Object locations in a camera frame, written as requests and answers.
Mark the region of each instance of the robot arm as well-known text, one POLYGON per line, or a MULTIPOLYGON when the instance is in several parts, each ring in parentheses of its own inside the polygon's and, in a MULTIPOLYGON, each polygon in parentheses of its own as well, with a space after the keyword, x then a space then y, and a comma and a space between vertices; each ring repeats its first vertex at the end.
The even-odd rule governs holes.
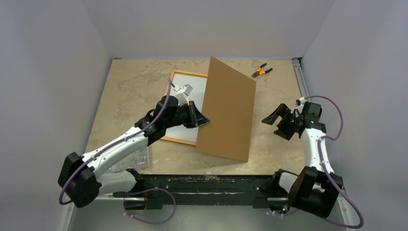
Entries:
POLYGON ((176 91, 175 96, 169 96, 161 116, 144 132, 140 131, 146 128, 158 115, 164 107, 166 97, 157 103, 155 109, 150 110, 145 117, 136 122, 134 127, 131 127, 115 140, 82 156, 71 153, 66 157, 58 179, 58 184, 61 187, 86 160, 92 159, 68 183, 65 191, 77 207, 88 205, 98 195, 132 192, 136 190, 138 184, 143 184, 142 178, 133 169, 119 173, 105 172, 126 156, 144 149, 165 136, 167 128, 180 125, 186 128, 196 128, 210 122, 198 111, 193 101, 188 101, 188 95, 192 90, 190 85, 181 88, 174 86, 174 90, 176 91), (101 150, 106 151, 95 157, 96 153, 101 150))
POLYGON ((296 101, 296 108, 290 110, 285 104, 280 106, 262 123, 273 125, 278 117, 278 136, 290 140, 298 133, 305 150, 305 167, 298 175, 280 169, 274 174, 270 188, 284 189, 288 193, 288 206, 301 209, 320 217, 328 217, 337 200, 339 192, 328 181, 321 166, 325 166, 336 182, 342 188, 343 180, 336 176, 327 158, 326 145, 321 141, 323 159, 320 159, 318 140, 326 135, 326 126, 319 122, 321 106, 306 102, 302 97, 296 101))

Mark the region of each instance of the gray floor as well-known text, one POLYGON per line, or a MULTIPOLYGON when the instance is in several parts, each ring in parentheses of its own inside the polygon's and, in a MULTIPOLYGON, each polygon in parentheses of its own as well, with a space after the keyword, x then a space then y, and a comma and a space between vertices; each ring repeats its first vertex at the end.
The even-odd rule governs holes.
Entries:
MULTIPOLYGON (((87 207, 73 212, 70 231, 344 231, 320 218, 299 211, 288 217, 278 218, 270 210, 252 209, 251 206, 177 206, 174 217, 162 225, 148 225, 123 216, 123 202, 94 201, 87 207)), ((140 218, 159 221, 171 213, 172 206, 163 210, 146 210, 140 218)), ((330 218, 342 220, 336 206, 330 218)))

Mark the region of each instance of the table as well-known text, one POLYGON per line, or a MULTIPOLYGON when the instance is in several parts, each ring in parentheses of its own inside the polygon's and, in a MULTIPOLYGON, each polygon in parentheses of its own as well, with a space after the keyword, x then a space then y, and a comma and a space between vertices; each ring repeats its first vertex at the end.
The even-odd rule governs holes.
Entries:
MULTIPOLYGON (((300 173, 304 150, 296 135, 286 141, 273 134, 275 126, 261 120, 280 103, 294 107, 300 92, 290 60, 222 60, 251 76, 263 63, 273 71, 255 78, 256 95, 247 163, 200 153, 192 146, 157 141, 149 147, 150 166, 143 174, 266 174, 279 168, 300 173)), ((105 83, 86 152, 105 145, 126 132, 146 112, 155 108, 173 69, 207 74, 206 60, 114 59, 105 83)))

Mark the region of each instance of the gray wall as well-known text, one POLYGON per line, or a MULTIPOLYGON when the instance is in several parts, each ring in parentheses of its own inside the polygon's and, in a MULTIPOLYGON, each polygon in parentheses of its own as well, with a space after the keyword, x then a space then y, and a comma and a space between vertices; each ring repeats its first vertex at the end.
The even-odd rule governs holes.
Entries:
POLYGON ((334 0, 83 0, 120 58, 301 57, 334 0))
MULTIPOLYGON (((366 220, 363 230, 406 230, 408 2, 338 0, 302 60, 311 94, 343 109, 329 158, 366 220)), ((339 117, 323 103, 335 135, 339 117)))
POLYGON ((0 0, 0 230, 55 231, 110 56, 80 0, 0 0))

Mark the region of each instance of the wooden frame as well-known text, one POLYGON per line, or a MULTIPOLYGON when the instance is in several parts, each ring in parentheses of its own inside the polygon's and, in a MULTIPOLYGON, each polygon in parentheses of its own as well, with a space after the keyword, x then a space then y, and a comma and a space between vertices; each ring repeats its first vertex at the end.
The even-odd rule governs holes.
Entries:
MULTIPOLYGON (((190 71, 173 70, 173 72, 171 73, 171 76, 170 76, 171 80, 174 79, 175 74, 182 74, 182 75, 188 75, 188 76, 207 78, 206 74, 200 74, 200 73, 195 73, 195 72, 190 72, 190 71)), ((168 87, 169 87, 169 85, 167 84, 167 87, 166 87, 166 90, 165 90, 163 96, 167 95, 168 87)), ((196 145, 196 143, 192 142, 192 141, 186 141, 186 140, 181 140, 181 139, 176 139, 176 138, 171 138, 171 137, 166 137, 166 136, 162 137, 160 140, 173 142, 173 143, 181 143, 181 144, 186 144, 186 145, 190 145, 190 146, 195 146, 196 145)))

